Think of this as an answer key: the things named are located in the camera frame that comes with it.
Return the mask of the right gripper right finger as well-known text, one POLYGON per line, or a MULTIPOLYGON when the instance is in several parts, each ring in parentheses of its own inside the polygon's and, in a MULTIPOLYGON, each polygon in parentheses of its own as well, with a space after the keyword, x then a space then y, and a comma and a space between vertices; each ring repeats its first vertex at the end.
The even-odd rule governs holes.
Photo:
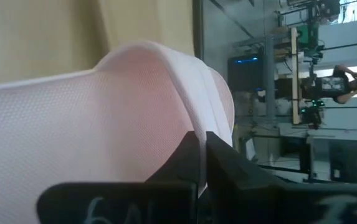
POLYGON ((211 189, 283 187, 286 183, 246 159, 213 132, 207 133, 207 184, 211 189))

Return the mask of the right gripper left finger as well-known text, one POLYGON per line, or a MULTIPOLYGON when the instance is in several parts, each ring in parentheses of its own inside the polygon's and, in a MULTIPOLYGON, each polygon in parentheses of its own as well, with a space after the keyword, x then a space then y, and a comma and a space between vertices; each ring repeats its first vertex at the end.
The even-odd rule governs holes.
POLYGON ((146 181, 190 182, 199 186, 200 146, 194 131, 183 137, 169 159, 146 181))

